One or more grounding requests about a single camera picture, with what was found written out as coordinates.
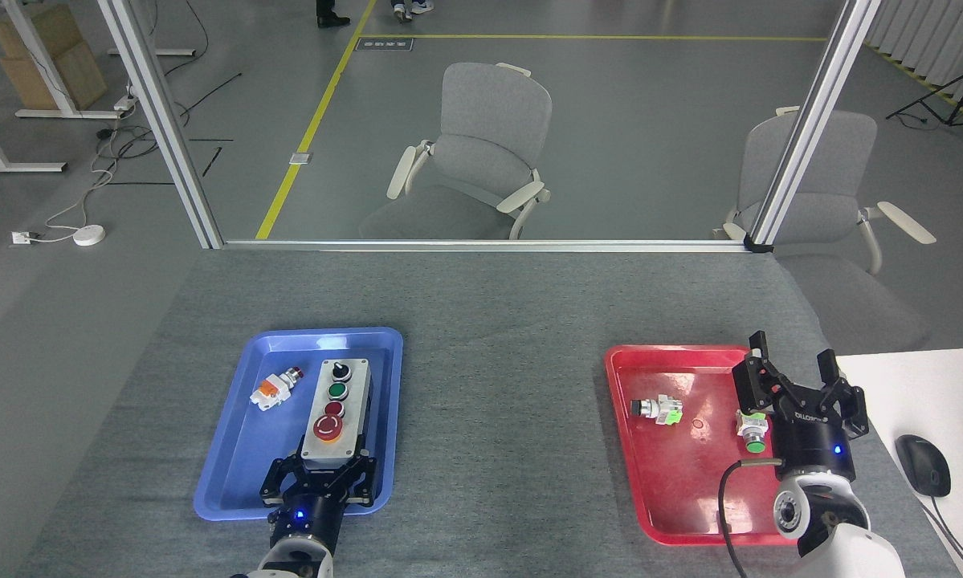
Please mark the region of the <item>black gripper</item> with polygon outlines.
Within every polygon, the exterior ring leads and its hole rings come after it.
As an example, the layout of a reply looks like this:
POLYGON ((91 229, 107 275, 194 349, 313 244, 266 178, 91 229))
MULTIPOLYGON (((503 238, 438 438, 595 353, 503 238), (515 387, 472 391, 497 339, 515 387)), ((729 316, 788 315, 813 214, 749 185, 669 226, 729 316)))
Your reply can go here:
POLYGON ((357 451, 345 463, 345 474, 311 474, 297 454, 275 458, 259 497, 268 516, 271 546, 291 535, 309 535, 330 552, 337 549, 345 511, 378 511, 392 496, 394 455, 357 451), (287 476, 294 482, 282 491, 287 476))
POLYGON ((849 438, 869 433, 869 417, 863 389, 848 383, 836 352, 818 354, 820 417, 799 409, 796 384, 769 360, 766 333, 754 332, 749 347, 733 380, 742 413, 773 413, 773 454, 782 460, 776 478, 823 472, 856 480, 849 438))

